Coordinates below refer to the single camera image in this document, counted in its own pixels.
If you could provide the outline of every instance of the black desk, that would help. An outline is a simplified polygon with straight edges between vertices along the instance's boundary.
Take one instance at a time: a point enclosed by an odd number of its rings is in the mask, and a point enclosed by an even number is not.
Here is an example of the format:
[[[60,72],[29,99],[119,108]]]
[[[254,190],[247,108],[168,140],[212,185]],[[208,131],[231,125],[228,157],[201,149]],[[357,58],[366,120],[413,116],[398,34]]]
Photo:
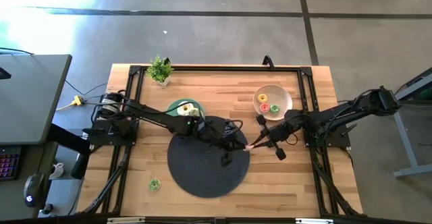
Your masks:
[[[48,193],[58,143],[46,138],[71,60],[71,55],[0,55],[0,67],[11,74],[11,79],[0,80],[0,144],[25,145],[18,179],[0,181],[0,220],[37,217],[45,205],[27,207],[24,185],[40,163],[45,197]]]

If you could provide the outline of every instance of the white pot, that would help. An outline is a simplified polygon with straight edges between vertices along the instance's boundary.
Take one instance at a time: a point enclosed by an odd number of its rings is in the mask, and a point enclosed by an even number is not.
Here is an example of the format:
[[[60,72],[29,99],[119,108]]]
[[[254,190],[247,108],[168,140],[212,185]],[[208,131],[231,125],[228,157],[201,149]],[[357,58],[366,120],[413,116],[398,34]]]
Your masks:
[[[161,85],[161,86],[167,86],[167,84],[168,84],[168,82],[169,82],[169,79],[171,79],[171,76],[168,76],[167,78],[165,78],[165,80],[163,81],[163,82],[157,82],[157,83],[159,83],[159,85]]]

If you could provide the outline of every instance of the white mug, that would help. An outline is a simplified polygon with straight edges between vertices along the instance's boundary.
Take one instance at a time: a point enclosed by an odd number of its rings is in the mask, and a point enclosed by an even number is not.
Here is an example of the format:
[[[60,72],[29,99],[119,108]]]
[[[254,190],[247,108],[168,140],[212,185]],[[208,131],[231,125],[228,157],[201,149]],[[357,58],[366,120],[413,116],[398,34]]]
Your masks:
[[[63,163],[53,164],[51,175],[49,177],[58,178],[63,175]]]

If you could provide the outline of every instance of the computer mouse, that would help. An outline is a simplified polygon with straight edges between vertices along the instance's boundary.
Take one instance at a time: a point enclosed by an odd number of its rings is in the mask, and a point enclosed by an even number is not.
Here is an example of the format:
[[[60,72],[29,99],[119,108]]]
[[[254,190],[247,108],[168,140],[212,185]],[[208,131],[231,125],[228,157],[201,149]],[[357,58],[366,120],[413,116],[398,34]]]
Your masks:
[[[35,207],[40,202],[44,176],[43,173],[35,173],[28,177],[24,186],[24,202],[28,207]]]

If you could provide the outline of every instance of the green plate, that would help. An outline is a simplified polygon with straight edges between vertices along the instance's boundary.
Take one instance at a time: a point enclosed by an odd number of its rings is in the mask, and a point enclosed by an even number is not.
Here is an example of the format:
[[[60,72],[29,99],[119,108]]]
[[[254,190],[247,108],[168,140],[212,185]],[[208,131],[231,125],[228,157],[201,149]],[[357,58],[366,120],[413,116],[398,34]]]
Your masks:
[[[187,102],[198,104],[200,106],[200,108],[201,108],[201,114],[202,114],[202,116],[205,117],[205,110],[204,110],[203,106],[200,103],[198,103],[197,101],[195,101],[194,99],[179,99],[179,100],[175,101],[174,103],[172,103],[170,106],[168,106],[168,110],[177,107],[183,101],[187,101]],[[178,116],[177,109],[174,109],[173,111],[170,111],[167,114],[169,114],[171,116]]]

